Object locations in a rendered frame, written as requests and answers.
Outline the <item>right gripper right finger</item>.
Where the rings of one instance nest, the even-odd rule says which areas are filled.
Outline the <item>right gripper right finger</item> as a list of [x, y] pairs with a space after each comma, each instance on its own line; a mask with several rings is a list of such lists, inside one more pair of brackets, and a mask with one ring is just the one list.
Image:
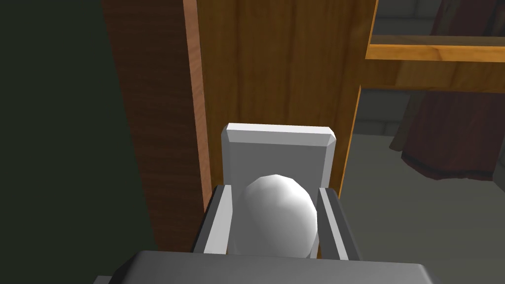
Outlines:
[[332, 188], [319, 189], [317, 216], [321, 258], [361, 261], [355, 238]]

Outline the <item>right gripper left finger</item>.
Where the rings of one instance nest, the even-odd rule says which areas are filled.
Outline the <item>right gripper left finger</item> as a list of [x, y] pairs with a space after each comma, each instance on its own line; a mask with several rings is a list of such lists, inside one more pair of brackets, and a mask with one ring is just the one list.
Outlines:
[[230, 185], [218, 185], [208, 203], [192, 252], [226, 254], [232, 220], [233, 201]]

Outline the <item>dark red curtain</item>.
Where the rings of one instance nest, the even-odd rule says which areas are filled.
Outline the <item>dark red curtain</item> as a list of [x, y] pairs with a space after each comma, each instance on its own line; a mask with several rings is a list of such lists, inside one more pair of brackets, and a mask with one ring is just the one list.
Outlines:
[[[433, 36], [505, 36], [505, 0], [442, 0]], [[505, 94], [413, 94], [390, 144], [435, 180], [491, 181], [505, 137]]]

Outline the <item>brown wooden door leaf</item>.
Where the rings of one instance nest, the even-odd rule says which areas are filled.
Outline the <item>brown wooden door leaf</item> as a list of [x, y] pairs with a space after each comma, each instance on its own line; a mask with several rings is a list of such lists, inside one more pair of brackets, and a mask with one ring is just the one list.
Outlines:
[[378, 0], [182, 0], [202, 201], [229, 122], [330, 127], [341, 192]]

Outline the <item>wooden shelf unit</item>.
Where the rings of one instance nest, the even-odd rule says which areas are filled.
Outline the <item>wooden shelf unit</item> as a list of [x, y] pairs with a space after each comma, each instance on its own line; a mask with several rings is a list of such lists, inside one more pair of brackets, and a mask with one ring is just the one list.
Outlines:
[[505, 37], [373, 35], [361, 85], [505, 93]]

